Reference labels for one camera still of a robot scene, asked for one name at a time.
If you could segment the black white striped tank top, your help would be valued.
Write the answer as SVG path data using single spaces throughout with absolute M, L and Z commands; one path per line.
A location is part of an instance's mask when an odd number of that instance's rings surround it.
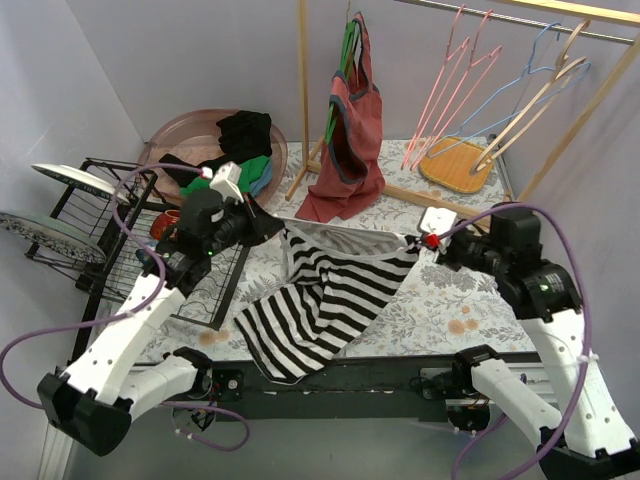
M 415 235 L 288 220 L 285 281 L 234 319 L 270 382 L 294 385 L 363 334 L 418 262 Z

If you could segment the pink wire hanger front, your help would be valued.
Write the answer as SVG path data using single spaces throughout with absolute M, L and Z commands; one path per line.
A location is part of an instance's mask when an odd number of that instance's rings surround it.
M 423 111 L 416 125 L 416 130 L 411 140 L 409 141 L 405 156 L 401 164 L 402 169 L 412 169 L 412 166 L 410 166 L 410 161 L 413 156 L 414 150 L 418 146 L 419 140 L 422 138 L 426 127 L 428 126 L 432 116 L 434 115 L 436 107 L 439 105 L 441 98 L 451 81 L 452 75 L 456 72 L 459 63 L 468 48 L 470 42 L 469 37 L 466 37 L 459 45 L 453 47 L 456 28 L 460 18 L 463 15 L 463 10 L 465 9 L 465 7 L 466 5 L 462 4 L 457 9 L 456 16 L 454 17 L 450 29 L 442 65 L 440 67 L 436 80 L 432 85 L 429 96 L 425 102 Z

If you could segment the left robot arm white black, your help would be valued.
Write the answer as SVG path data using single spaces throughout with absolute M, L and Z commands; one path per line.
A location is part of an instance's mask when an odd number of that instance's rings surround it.
M 49 423 L 105 456 L 134 420 L 164 401 L 182 394 L 208 397 L 212 362 L 192 348 L 182 347 L 139 374 L 131 369 L 159 327 L 210 273 L 216 255 L 235 245 L 260 245 L 283 227 L 250 195 L 232 200 L 212 189 L 190 194 L 102 333 L 63 373 L 48 374 L 38 384 Z

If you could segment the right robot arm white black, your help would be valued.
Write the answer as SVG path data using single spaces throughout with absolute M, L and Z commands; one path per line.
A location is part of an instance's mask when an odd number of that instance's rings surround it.
M 419 228 L 434 260 L 494 278 L 501 298 L 533 342 L 553 389 L 550 405 L 491 347 L 455 354 L 452 383 L 464 397 L 493 401 L 535 449 L 511 472 L 539 466 L 548 479 L 615 479 L 639 469 L 639 439 L 619 412 L 592 349 L 591 308 L 570 246 L 564 268 L 542 256 L 541 223 L 563 244 L 566 236 L 547 211 L 503 202 L 467 220 L 429 207 Z

